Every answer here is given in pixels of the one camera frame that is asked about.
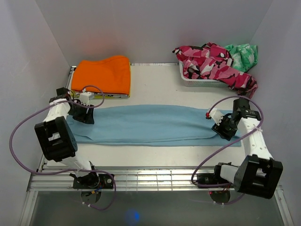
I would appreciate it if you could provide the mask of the light blue trousers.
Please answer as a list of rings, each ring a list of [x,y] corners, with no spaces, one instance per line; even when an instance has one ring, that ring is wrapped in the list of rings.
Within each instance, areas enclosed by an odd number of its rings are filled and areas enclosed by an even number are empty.
[[[130,146],[224,146],[205,109],[178,105],[129,105],[94,110],[94,124],[67,117],[78,143]]]

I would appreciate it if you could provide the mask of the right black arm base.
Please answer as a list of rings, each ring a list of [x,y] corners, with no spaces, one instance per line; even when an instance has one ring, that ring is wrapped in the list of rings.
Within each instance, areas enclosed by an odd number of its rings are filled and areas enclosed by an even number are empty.
[[[206,188],[231,188],[233,184],[214,173],[198,173],[197,183]]]

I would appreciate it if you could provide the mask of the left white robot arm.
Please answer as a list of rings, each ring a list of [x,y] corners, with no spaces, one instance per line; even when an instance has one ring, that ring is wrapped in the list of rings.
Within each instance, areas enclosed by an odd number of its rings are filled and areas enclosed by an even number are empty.
[[[66,121],[71,116],[74,121],[94,124],[94,110],[89,103],[94,94],[84,90],[77,99],[73,99],[67,88],[56,91],[57,96],[49,100],[51,108],[46,118],[34,127],[43,154],[47,160],[61,162],[73,169],[74,173],[70,176],[80,184],[95,188],[99,185],[100,177],[95,172],[90,172],[95,169],[93,164],[77,153],[76,139]]]

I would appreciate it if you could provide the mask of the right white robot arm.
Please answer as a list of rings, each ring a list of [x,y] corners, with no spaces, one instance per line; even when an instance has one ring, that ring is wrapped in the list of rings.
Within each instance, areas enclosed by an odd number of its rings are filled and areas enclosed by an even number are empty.
[[[230,182],[239,193],[272,198],[283,164],[274,160],[268,151],[261,130],[263,117],[260,113],[250,108],[248,99],[240,97],[233,101],[231,113],[223,114],[212,107],[206,118],[214,120],[212,130],[222,139],[230,141],[239,132],[246,155],[239,166],[218,163],[212,175],[213,183],[223,187]]]

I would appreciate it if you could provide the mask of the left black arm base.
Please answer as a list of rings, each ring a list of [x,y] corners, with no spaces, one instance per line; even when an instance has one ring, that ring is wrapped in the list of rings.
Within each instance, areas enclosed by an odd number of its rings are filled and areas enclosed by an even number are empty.
[[[97,174],[90,172],[83,177],[77,177],[75,174],[69,174],[73,178],[72,188],[74,189],[112,189],[113,179],[107,174]]]

